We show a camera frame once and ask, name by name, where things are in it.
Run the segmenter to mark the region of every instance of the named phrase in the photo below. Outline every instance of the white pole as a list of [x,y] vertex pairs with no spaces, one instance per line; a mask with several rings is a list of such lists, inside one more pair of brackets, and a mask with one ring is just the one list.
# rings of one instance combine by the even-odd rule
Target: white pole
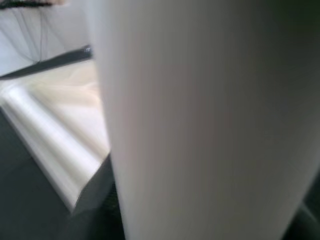
[[279,240],[318,170],[318,49],[205,2],[91,3],[128,240]]

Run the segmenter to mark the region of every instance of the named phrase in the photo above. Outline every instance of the black cable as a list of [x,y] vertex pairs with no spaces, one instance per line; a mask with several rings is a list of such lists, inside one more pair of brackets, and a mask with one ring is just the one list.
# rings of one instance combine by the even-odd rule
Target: black cable
[[36,63],[35,60],[31,59],[27,55],[25,55],[23,52],[20,51],[20,49],[16,46],[13,39],[10,37],[10,35],[4,30],[4,28],[0,25],[0,30],[2,31],[3,35],[7,38],[8,42],[12,45],[12,47],[15,49],[15,51],[24,59],[31,61],[33,63]]
[[41,37],[44,38],[43,43],[41,44],[41,47],[42,47],[41,53],[42,53],[42,59],[46,60],[48,57],[48,34],[49,34],[49,32],[48,32],[48,28],[45,27],[45,24],[43,21],[43,15],[42,15],[42,12],[40,11],[40,8],[38,8],[38,12],[39,12],[40,23],[41,23]]
[[20,13],[20,15],[21,15],[21,17],[22,17],[22,21],[23,21],[24,26],[25,26],[25,28],[26,28],[26,31],[27,31],[27,33],[28,33],[28,35],[29,35],[29,37],[30,37],[30,40],[31,40],[31,42],[32,42],[32,45],[33,45],[33,47],[34,47],[37,55],[38,55],[39,58],[40,58],[40,54],[39,54],[39,52],[38,52],[35,39],[33,38],[33,35],[32,35],[31,30],[30,30],[30,28],[29,28],[29,25],[27,24],[25,15],[24,15],[23,11],[21,11],[20,9],[18,9],[18,12]]
[[15,17],[16,22],[17,22],[17,23],[18,23],[18,25],[19,25],[19,28],[20,28],[21,34],[22,34],[23,39],[24,39],[24,41],[25,41],[25,43],[26,43],[26,45],[27,45],[27,47],[28,47],[29,54],[31,55],[31,58],[32,58],[32,50],[31,50],[31,47],[30,47],[30,45],[29,45],[29,43],[28,43],[28,41],[27,41],[27,38],[26,38],[25,32],[24,32],[24,30],[23,30],[23,28],[22,28],[22,25],[21,25],[21,23],[20,23],[20,20],[19,20],[19,18],[18,18],[18,16],[17,16],[17,14],[16,14],[15,10],[11,9],[11,12],[12,12],[12,14],[13,14],[13,15],[14,15],[14,17]]
[[43,19],[42,19],[42,14],[39,10],[39,17],[40,17],[40,60],[39,62],[42,61],[42,41],[43,41]]
[[48,20],[47,16],[42,12],[41,9],[39,9],[40,12],[42,13],[43,19],[46,22],[46,25],[48,26],[48,28],[50,29],[50,31],[52,32],[52,34],[55,36],[55,38],[60,42],[60,44],[63,47],[63,50],[66,52],[67,48],[66,45],[64,44],[64,41],[62,40],[62,37],[54,30],[51,22]]
[[46,49],[44,59],[47,59],[48,55],[49,55],[49,48],[48,48],[48,45],[49,45],[49,29],[47,27],[45,27],[44,30],[45,30],[45,49]]

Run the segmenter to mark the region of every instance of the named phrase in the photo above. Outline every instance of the dark floor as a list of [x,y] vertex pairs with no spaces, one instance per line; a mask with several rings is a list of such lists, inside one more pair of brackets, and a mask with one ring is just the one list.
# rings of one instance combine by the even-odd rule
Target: dark floor
[[0,112],[0,240],[53,239],[68,214]]

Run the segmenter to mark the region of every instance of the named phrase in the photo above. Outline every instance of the blurry white object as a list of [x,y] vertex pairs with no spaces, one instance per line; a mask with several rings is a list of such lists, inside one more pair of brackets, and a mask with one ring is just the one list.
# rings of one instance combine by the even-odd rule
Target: blurry white object
[[1,103],[72,210],[110,152],[92,61],[1,83]]
[[280,240],[320,165],[318,32],[251,1],[88,6],[126,239]]

